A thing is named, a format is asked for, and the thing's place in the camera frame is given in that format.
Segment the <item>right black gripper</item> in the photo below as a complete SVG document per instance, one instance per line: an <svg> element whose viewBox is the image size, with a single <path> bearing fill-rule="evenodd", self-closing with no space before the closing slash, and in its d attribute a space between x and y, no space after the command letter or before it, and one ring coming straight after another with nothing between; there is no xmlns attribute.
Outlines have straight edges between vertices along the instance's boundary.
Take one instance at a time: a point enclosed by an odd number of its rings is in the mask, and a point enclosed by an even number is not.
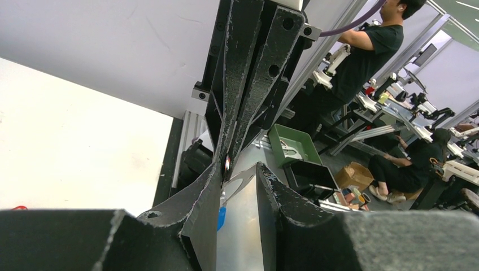
<svg viewBox="0 0 479 271"><path fill-rule="evenodd" d="M272 126L302 52L320 33L300 3L220 1L195 88L207 97L213 155L226 179L241 152Z"/></svg>

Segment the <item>crouching person in black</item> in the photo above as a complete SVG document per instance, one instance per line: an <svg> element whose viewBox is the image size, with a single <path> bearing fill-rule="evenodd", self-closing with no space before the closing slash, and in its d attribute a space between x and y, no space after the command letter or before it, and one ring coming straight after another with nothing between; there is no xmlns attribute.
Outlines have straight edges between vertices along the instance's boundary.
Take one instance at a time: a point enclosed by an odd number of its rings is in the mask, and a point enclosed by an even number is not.
<svg viewBox="0 0 479 271"><path fill-rule="evenodd" d="M373 183L368 187L370 194L378 200L397 203L407 200L406 194L414 194L424 188L429 181L431 161L445 161L451 133L439 128L434 130L431 139L431 142L421 139L407 145L399 137L399 143L408 154L406 158L373 155L368 163L368 170L373 176Z"/></svg>

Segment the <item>green plastic bin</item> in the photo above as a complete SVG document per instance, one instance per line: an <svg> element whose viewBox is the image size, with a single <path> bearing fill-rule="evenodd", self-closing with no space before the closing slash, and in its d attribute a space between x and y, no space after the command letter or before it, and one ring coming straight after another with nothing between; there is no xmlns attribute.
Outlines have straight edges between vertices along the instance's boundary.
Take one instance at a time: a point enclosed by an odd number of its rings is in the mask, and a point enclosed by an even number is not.
<svg viewBox="0 0 479 271"><path fill-rule="evenodd" d="M305 132L275 124L268 132L268 139L278 167L297 161L322 164L311 137Z"/></svg>

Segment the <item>blue key tag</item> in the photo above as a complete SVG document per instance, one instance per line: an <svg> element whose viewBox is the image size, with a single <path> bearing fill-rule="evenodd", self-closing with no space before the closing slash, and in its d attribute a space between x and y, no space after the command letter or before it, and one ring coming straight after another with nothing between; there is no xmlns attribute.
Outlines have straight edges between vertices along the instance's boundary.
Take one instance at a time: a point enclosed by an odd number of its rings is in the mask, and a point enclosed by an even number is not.
<svg viewBox="0 0 479 271"><path fill-rule="evenodd" d="M222 206L219 208L219 216L217 220L217 231L219 231L224 225L226 212L227 212L226 206Z"/></svg>

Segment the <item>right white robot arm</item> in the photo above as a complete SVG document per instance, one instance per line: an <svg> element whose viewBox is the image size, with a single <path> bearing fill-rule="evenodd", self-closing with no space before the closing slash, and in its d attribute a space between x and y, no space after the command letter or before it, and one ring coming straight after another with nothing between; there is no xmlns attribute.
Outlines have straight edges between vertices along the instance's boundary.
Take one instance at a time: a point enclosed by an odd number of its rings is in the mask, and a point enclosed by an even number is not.
<svg viewBox="0 0 479 271"><path fill-rule="evenodd" d="M273 125L302 52L318 37L302 1L220 1L203 78L194 86L207 96L208 138L182 153L178 189L213 162L230 174L241 151Z"/></svg>

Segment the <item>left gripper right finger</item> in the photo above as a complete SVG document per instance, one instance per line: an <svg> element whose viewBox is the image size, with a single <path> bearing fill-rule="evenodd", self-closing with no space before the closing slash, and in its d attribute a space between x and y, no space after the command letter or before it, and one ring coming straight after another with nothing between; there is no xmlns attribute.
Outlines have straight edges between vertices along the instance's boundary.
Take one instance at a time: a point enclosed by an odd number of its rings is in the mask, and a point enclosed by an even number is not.
<svg viewBox="0 0 479 271"><path fill-rule="evenodd" d="M265 270L477 270L478 217L461 211L330 212L256 164Z"/></svg>

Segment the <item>cardboard box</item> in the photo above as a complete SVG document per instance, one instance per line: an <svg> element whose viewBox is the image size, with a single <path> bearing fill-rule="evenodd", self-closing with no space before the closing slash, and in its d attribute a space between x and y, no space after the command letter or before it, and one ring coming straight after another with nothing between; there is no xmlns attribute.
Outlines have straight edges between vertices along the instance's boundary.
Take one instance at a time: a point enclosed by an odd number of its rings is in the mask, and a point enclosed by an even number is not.
<svg viewBox="0 0 479 271"><path fill-rule="evenodd" d="M365 190L374 180L371 172L363 165L351 162L334 175L340 189Z"/></svg>

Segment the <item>red key tag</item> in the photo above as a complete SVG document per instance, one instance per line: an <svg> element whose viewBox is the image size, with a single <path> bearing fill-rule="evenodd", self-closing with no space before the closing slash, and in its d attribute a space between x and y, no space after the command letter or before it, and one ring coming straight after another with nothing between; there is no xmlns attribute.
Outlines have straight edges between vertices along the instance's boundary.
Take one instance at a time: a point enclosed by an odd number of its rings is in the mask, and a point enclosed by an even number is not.
<svg viewBox="0 0 479 271"><path fill-rule="evenodd" d="M14 208L11 209L12 211L14 210L28 210L28 208L26 206L16 206Z"/></svg>

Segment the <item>standing person dark shirt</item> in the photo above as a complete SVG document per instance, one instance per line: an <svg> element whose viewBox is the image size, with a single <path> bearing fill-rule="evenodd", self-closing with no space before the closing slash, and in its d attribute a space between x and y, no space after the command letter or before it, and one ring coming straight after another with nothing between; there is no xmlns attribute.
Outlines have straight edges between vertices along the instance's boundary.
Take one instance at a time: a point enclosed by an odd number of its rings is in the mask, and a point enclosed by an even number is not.
<svg viewBox="0 0 479 271"><path fill-rule="evenodd" d="M320 116L349 104L363 85L398 52L404 40L404 21L423 5L422 0L386 1L380 9L381 25L343 32L338 42L350 45L351 51L337 67L331 80L332 88L317 84L312 93L297 95L292 102L295 115L288 127L314 136Z"/></svg>

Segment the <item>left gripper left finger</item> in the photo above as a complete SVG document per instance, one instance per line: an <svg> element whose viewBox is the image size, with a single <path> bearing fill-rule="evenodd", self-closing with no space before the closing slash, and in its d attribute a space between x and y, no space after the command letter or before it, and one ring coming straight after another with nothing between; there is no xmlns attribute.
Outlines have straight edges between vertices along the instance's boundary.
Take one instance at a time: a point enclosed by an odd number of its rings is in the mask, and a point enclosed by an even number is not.
<svg viewBox="0 0 479 271"><path fill-rule="evenodd" d="M222 168L138 217L122 209L1 212L2 270L215 270Z"/></svg>

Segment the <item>right aluminium frame post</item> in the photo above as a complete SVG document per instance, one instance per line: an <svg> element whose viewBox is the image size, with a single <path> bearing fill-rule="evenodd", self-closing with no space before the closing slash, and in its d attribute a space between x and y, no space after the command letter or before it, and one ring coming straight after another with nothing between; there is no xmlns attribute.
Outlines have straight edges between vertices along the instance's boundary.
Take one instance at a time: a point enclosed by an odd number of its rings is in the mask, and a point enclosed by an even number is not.
<svg viewBox="0 0 479 271"><path fill-rule="evenodd" d="M309 1L305 8L310 25L321 30L334 30L350 24L364 15L375 1ZM330 52L339 35L320 37L311 48L305 50L292 76L291 83L281 102L276 117L280 117L289 103L300 91L303 84L319 66L324 56Z"/></svg>

